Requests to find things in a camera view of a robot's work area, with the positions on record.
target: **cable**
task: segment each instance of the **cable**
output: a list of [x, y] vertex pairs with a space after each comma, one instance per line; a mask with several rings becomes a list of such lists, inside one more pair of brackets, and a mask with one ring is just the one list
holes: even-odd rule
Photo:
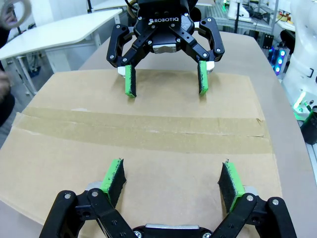
[[255, 26], [255, 28], [254, 28], [254, 31], [256, 31], [256, 29], [257, 29], [258, 22], [259, 22], [259, 21], [257, 21], [257, 23], [256, 23], [256, 26]]
[[128, 7], [130, 7], [131, 9], [133, 9], [133, 10], [135, 10], [135, 11], [137, 11], [137, 9], [136, 9], [134, 6], [132, 6], [132, 5], [129, 3], [128, 0], [124, 0], [124, 1], [125, 1], [125, 3], [128, 5]]
[[[131, 5], [134, 5], [137, 3], [137, 0], [132, 0], [130, 2]], [[132, 17], [132, 18], [137, 18], [137, 15], [134, 13], [134, 11], [132, 10], [132, 8], [130, 8], [129, 6], [127, 7], [127, 11], [129, 13], [129, 15]]]

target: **cardboard sheet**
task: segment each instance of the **cardboard sheet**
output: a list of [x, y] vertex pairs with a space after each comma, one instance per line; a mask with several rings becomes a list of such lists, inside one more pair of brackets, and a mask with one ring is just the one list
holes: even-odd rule
[[[137, 98], [115, 70], [55, 74], [18, 114], [0, 151], [0, 199], [43, 224], [61, 190], [77, 194], [124, 159], [127, 184], [117, 209], [130, 227], [197, 224], [224, 218], [222, 162], [234, 162], [262, 199], [281, 196], [275, 156], [248, 77], [137, 71]], [[102, 238], [96, 222], [81, 237]], [[239, 237], [258, 237], [246, 226]]]

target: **metal rack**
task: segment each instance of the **metal rack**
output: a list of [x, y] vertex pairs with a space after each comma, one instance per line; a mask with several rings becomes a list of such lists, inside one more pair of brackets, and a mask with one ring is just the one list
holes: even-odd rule
[[[218, 26], [234, 27], [235, 20], [228, 18], [228, 7], [224, 6], [224, 3], [217, 2], [215, 6], [204, 6], [206, 15], [212, 16], [216, 19]], [[273, 13], [273, 19], [276, 19], [278, 8], [278, 0], [275, 3], [275, 10], [270, 10], [269, 13]], [[268, 11], [269, 8], [261, 7], [261, 0], [259, 0], [258, 11]], [[272, 20], [270, 24], [267, 24], [264, 20], [252, 19], [252, 22], [240, 21], [238, 23], [239, 29], [257, 30], [259, 32], [272, 34], [274, 31], [275, 21]]]

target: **brown tape strip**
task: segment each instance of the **brown tape strip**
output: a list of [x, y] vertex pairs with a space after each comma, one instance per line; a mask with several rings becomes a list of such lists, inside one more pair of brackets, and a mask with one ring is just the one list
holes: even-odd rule
[[92, 126], [113, 126], [146, 131], [267, 136], [266, 124], [259, 119], [151, 117], [33, 107], [26, 108], [23, 114], [43, 119], [84, 123]]
[[272, 153], [269, 138], [263, 136], [175, 133], [135, 127], [96, 126], [26, 115], [16, 120], [14, 126], [61, 139], [136, 149], [210, 154]]

